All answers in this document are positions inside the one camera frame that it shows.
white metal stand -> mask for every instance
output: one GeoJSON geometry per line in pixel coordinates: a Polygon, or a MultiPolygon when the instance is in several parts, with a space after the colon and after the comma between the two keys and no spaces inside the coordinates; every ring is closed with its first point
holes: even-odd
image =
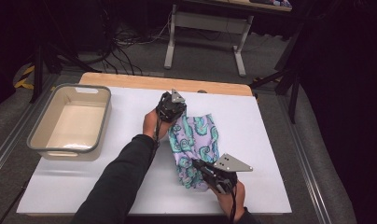
{"type": "Polygon", "coordinates": [[[177,5],[173,5],[171,16],[171,33],[169,36],[168,49],[166,51],[164,68],[171,69],[172,59],[175,49],[175,27],[188,27],[202,30],[211,30],[218,32],[228,32],[231,34],[240,34],[241,42],[238,46],[233,46],[235,61],[237,62],[238,73],[240,77],[246,76],[244,70],[244,62],[242,61],[242,48],[249,33],[253,16],[249,16],[247,20],[227,19],[222,17],[208,16],[196,13],[187,13],[177,11],[177,5]]]}

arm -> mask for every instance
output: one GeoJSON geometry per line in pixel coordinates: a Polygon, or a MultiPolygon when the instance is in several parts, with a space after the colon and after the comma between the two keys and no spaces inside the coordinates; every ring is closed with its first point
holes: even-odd
{"type": "MultiPolygon", "coordinates": [[[[230,218],[230,213],[232,209],[232,197],[230,194],[221,194],[217,190],[209,187],[217,196],[218,203],[226,214],[228,218],[230,218]]],[[[236,190],[236,213],[234,217],[234,223],[236,224],[259,224],[260,222],[256,220],[252,214],[247,211],[247,208],[244,207],[244,184],[238,180],[237,185],[235,186],[234,190],[236,190]]]]}
{"type": "Polygon", "coordinates": [[[71,223],[123,223],[147,173],[153,144],[149,136],[136,135],[106,166],[71,223]]]}

black sleeve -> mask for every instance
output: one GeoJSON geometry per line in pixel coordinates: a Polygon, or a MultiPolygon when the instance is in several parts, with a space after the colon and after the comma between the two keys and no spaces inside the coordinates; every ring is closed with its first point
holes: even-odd
{"type": "Polygon", "coordinates": [[[136,135],[110,162],[71,223],[124,223],[151,163],[152,138],[136,135]]]}
{"type": "Polygon", "coordinates": [[[236,224],[260,224],[261,222],[256,220],[252,214],[247,211],[247,208],[244,208],[244,214],[237,221],[236,224]]]}

beige plastic bin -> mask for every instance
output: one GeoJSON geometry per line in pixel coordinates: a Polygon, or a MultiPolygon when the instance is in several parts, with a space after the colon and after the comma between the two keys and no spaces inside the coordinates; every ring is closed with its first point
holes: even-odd
{"type": "Polygon", "coordinates": [[[96,160],[111,110],[110,97],[107,87],[58,86],[28,137],[28,147],[47,160],[96,160]]]}

person's right arm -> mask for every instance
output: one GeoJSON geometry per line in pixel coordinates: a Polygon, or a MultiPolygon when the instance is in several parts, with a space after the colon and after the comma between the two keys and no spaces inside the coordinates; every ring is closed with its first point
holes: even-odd
{"type": "MultiPolygon", "coordinates": [[[[210,188],[217,196],[218,203],[226,214],[230,218],[230,213],[232,209],[233,200],[230,194],[221,194],[217,190],[210,188]]],[[[235,202],[236,202],[236,212],[234,217],[234,223],[236,224],[259,224],[260,222],[256,220],[252,214],[247,211],[244,207],[244,184],[238,180],[237,185],[234,190],[236,190],[235,202]]]]}

